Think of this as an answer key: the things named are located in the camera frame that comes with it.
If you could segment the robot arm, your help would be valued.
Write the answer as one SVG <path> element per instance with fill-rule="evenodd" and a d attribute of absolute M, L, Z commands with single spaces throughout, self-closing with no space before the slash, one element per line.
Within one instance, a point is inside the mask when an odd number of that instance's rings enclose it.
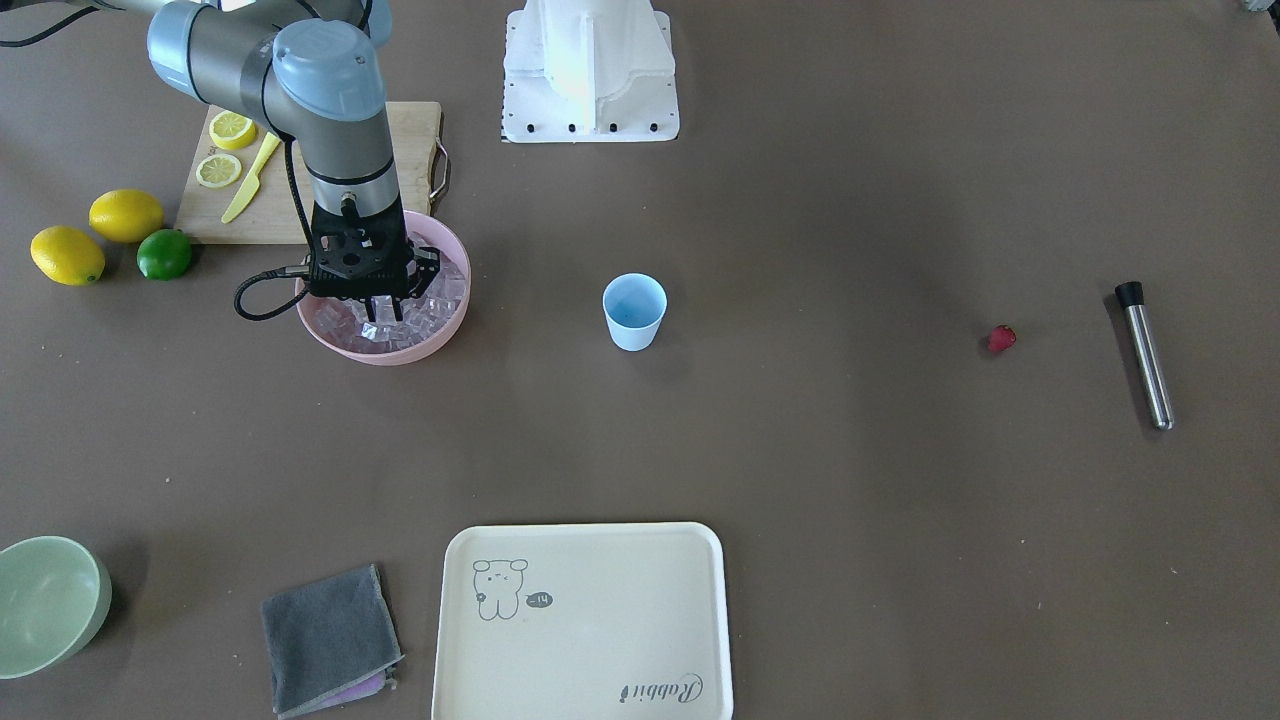
<path fill-rule="evenodd" d="M 266 126 L 300 147 L 314 196 L 298 214 L 302 265 L 252 277 L 298 279 L 300 299 L 339 299 L 401 322 L 421 297 L 440 254 L 408 237 L 378 47 L 390 33 L 384 1 L 77 1 L 73 13 L 10 47 L 26 47 L 95 12 L 150 18 L 148 59 L 173 88 Z"/>

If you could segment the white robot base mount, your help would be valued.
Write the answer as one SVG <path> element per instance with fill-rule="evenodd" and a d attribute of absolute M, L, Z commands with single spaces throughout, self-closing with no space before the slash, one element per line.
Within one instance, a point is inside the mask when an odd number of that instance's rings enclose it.
<path fill-rule="evenodd" d="M 680 135 L 671 18 L 649 1 L 527 1 L 506 18 L 503 72 L 506 142 Z"/>

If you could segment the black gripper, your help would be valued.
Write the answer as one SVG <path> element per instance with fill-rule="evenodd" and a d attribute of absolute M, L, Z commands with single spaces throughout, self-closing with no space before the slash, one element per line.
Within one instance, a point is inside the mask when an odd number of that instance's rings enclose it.
<path fill-rule="evenodd" d="M 404 319 L 402 300 L 419 297 L 442 269 L 438 249 L 413 243 L 402 208 L 371 217 L 334 214 L 316 208 L 310 227 L 306 283 L 312 296 L 364 301 L 366 322 Z"/>

